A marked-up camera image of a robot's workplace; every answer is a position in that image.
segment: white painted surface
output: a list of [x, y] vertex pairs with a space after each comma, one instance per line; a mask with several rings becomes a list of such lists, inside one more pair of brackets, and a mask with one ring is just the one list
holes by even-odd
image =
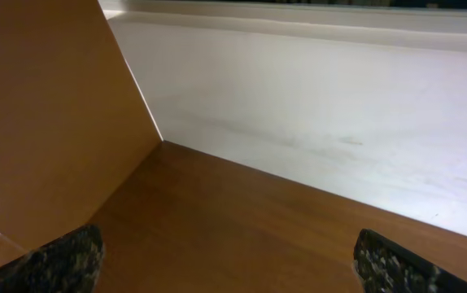
[[467, 235], [467, 53], [110, 24], [165, 140]]

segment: wooden board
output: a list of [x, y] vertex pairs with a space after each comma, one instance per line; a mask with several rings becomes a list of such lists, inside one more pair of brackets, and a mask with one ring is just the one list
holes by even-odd
[[160, 142], [96, 0], [0, 1], [0, 233], [85, 223]]
[[99, 292], [359, 292], [362, 228], [467, 280], [467, 238], [163, 142], [92, 219]]

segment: wooden shelf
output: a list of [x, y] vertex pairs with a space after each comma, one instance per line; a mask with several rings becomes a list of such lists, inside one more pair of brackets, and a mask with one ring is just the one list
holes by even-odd
[[352, 249], [376, 230], [467, 281], [467, 238], [162, 142], [92, 221], [99, 292], [358, 292]]

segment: wood grain surface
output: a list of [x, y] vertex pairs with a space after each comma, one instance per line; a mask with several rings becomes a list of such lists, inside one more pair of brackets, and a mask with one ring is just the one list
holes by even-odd
[[467, 280], [467, 238], [170, 142], [103, 205], [99, 292], [359, 292], [369, 228]]
[[159, 142], [97, 0], [0, 1], [0, 234], [75, 229]]

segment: speckled black object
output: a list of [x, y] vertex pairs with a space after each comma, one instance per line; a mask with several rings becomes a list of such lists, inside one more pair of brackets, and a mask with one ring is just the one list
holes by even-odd
[[467, 293], [467, 282], [372, 230], [361, 230], [353, 256], [365, 293]]
[[99, 229], [85, 225], [1, 267], [0, 292], [92, 292], [103, 254]]

